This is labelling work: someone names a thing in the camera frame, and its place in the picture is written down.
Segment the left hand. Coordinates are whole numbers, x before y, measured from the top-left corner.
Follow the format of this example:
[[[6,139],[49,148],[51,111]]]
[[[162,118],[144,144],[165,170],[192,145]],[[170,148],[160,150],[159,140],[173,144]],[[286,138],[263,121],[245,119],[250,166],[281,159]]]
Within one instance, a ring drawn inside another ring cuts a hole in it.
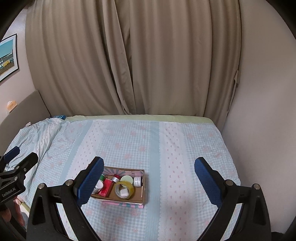
[[[22,212],[20,209],[21,202],[18,200],[17,197],[13,200],[13,211],[16,213],[16,220],[18,223],[24,227],[25,226],[25,220],[22,216]],[[10,222],[12,214],[9,208],[5,207],[3,210],[1,210],[1,216],[5,220],[5,222]]]

